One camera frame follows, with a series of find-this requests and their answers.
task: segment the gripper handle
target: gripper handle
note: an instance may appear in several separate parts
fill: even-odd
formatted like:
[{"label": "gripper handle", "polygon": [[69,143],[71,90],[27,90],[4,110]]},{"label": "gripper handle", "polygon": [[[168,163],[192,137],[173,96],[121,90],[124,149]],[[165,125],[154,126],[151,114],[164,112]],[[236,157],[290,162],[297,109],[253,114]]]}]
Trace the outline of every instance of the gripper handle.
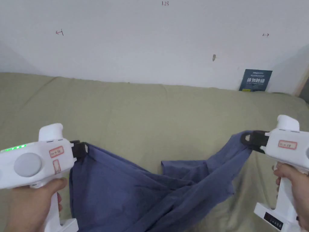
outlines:
[{"label": "gripper handle", "polygon": [[288,178],[281,178],[276,209],[274,211],[290,222],[297,222],[292,183]]},{"label": "gripper handle", "polygon": [[[31,188],[39,188],[46,185],[52,179],[60,178],[61,176],[55,175],[51,178],[44,179],[31,185]],[[61,230],[60,219],[59,219],[59,208],[58,208],[58,196],[57,193],[53,194],[51,198],[51,204],[49,213],[44,223],[44,232],[57,232]]]}]

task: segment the label sticker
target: label sticker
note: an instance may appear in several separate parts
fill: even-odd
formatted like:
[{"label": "label sticker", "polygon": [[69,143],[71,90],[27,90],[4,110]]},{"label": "label sticker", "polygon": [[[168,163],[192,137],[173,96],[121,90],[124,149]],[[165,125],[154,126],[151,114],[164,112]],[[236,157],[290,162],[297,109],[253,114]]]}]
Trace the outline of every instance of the label sticker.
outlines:
[{"label": "label sticker", "polygon": [[296,150],[297,143],[296,142],[291,142],[291,141],[280,140],[279,144],[278,144],[278,147]]},{"label": "label sticker", "polygon": [[54,148],[52,150],[49,151],[49,154],[50,154],[50,157],[51,158],[54,158],[56,156],[59,156],[61,154],[64,153],[64,149],[63,149],[63,146],[60,146],[60,147],[57,147],[57,148]]},{"label": "label sticker", "polygon": [[59,160],[54,160],[53,165],[54,165],[54,169],[55,169],[55,174],[60,173],[61,168],[60,168]]}]

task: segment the beige bed sheet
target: beige bed sheet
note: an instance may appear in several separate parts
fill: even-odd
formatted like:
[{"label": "beige bed sheet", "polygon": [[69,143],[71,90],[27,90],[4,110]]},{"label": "beige bed sheet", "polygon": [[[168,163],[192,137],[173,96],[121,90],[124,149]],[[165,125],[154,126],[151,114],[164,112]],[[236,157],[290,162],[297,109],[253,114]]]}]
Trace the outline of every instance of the beige bed sheet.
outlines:
[{"label": "beige bed sheet", "polygon": [[[0,149],[36,141],[42,126],[60,122],[65,138],[103,147],[154,173],[161,160],[207,159],[237,132],[272,130],[279,114],[309,131],[306,103],[285,94],[0,73],[0,99]],[[235,195],[189,231],[273,231],[253,214],[256,202],[275,206],[272,165],[252,153],[234,181]],[[0,191],[0,230],[8,192]],[[61,194],[61,217],[70,217],[68,188]]]}]

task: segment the finger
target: finger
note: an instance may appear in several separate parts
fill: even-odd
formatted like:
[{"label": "finger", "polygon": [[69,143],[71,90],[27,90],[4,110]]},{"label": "finger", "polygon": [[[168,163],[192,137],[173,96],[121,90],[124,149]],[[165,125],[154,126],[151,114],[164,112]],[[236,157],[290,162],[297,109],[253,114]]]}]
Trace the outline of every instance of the finger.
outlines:
[{"label": "finger", "polygon": [[50,182],[48,182],[43,188],[48,189],[51,195],[53,195],[55,192],[63,189],[66,186],[67,180],[66,178],[61,179],[53,179]]},{"label": "finger", "polygon": [[281,177],[278,177],[278,179],[276,180],[276,184],[280,185],[280,182],[281,182]]},{"label": "finger", "polygon": [[288,164],[279,164],[277,165],[277,170],[275,170],[273,173],[278,177],[286,177],[290,181],[294,181],[299,176],[302,176],[302,173],[297,171],[294,167],[288,165]]},{"label": "finger", "polygon": [[62,198],[58,192],[57,192],[57,198],[58,198],[58,203],[60,203],[62,201]]}]

